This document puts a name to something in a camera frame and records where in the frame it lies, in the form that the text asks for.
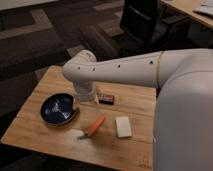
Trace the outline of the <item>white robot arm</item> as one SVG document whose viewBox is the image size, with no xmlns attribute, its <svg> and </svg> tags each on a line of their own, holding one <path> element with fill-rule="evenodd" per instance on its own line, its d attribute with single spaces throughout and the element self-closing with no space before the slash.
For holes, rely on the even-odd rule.
<svg viewBox="0 0 213 171">
<path fill-rule="evenodd" d="M 98 62 L 82 50 L 62 67 L 79 100 L 96 81 L 158 88 L 153 171 L 213 171 L 213 49 L 166 50 Z"/>
</svg>

